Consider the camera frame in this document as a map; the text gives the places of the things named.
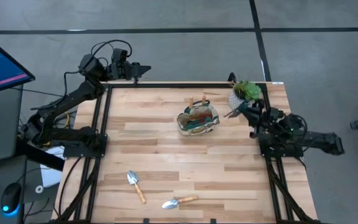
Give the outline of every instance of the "butcher block surface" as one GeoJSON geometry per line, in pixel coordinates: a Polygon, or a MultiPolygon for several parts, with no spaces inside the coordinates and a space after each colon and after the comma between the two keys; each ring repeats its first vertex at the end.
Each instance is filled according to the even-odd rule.
{"type": "MultiPolygon", "coordinates": [[[[290,112],[285,87],[267,83],[270,104],[290,112]]],[[[259,145],[249,137],[248,122],[243,115],[227,119],[230,88],[114,88],[106,134],[108,148],[101,160],[92,222],[141,223],[275,223],[269,179],[259,145]],[[176,117],[194,101],[207,100],[219,113],[215,130],[197,136],[182,136],[176,117]],[[139,176],[138,185],[145,204],[127,171],[139,176]],[[199,200],[165,210],[162,204],[173,198],[199,196],[199,200]]],[[[103,96],[98,127],[103,116],[103,96]]],[[[96,100],[78,107],[75,129],[90,126],[96,100]]],[[[62,181],[76,158],[68,159],[62,181]]],[[[62,200],[62,211],[78,192],[82,159],[70,176],[62,200]]],[[[312,218],[316,212],[305,168],[293,158],[283,158],[288,188],[302,209],[312,218]]],[[[88,194],[83,201],[85,217],[88,194]]],[[[286,218],[279,194],[283,218],[286,218]]]]}

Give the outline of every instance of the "wooden handle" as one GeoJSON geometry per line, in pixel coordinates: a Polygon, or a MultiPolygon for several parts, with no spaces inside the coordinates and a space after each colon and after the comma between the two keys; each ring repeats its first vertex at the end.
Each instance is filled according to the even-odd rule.
{"type": "Polygon", "coordinates": [[[193,107],[193,97],[189,98],[189,109],[193,107]]]}
{"type": "Polygon", "coordinates": [[[142,203],[146,203],[146,198],[144,197],[142,191],[140,190],[140,188],[139,188],[139,186],[137,184],[135,184],[135,188],[136,188],[137,194],[139,195],[140,200],[142,201],[142,203]]]}
{"type": "Polygon", "coordinates": [[[198,200],[198,196],[192,196],[192,197],[188,197],[188,198],[182,198],[182,199],[179,199],[178,202],[179,203],[183,203],[183,202],[191,202],[191,201],[194,201],[194,200],[198,200]]]}

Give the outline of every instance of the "yellow cable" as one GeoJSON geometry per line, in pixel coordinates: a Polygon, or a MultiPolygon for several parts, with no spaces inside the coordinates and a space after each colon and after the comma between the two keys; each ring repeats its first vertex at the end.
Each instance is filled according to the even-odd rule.
{"type": "Polygon", "coordinates": [[[69,115],[67,112],[65,112],[65,113],[66,113],[66,115],[67,115],[67,121],[66,121],[66,123],[65,123],[65,125],[64,125],[63,128],[66,128],[67,125],[70,124],[70,115],[69,115]]]}
{"type": "MultiPolygon", "coordinates": [[[[65,123],[63,128],[66,128],[67,125],[70,124],[70,115],[67,112],[65,112],[65,114],[67,116],[67,120],[66,120],[66,123],[65,123]]],[[[50,142],[47,142],[47,143],[43,144],[43,146],[50,146],[50,142]]]]}

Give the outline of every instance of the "black floor stripe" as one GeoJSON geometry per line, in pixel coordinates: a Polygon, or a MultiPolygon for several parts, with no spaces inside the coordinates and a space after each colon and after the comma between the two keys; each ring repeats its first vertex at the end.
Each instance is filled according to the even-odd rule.
{"type": "Polygon", "coordinates": [[[84,30],[0,30],[0,34],[172,34],[172,33],[231,33],[254,32],[254,28],[157,28],[157,29],[84,29],[84,30]]]}
{"type": "Polygon", "coordinates": [[[358,32],[358,27],[261,28],[261,32],[358,32]]]}
{"type": "Polygon", "coordinates": [[[260,31],[260,24],[259,24],[258,12],[256,11],[255,1],[249,0],[249,4],[252,12],[252,19],[254,20],[256,40],[258,42],[259,55],[260,55],[260,60],[262,61],[264,78],[266,82],[271,82],[272,77],[270,76],[269,64],[267,63],[265,45],[264,45],[264,40],[262,38],[262,33],[260,31]]]}

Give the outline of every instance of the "green succulent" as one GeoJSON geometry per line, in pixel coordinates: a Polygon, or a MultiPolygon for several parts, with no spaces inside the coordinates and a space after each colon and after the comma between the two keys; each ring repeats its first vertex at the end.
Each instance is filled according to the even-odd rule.
{"type": "Polygon", "coordinates": [[[258,100],[260,88],[255,83],[240,81],[234,85],[234,93],[242,100],[258,100]]]}

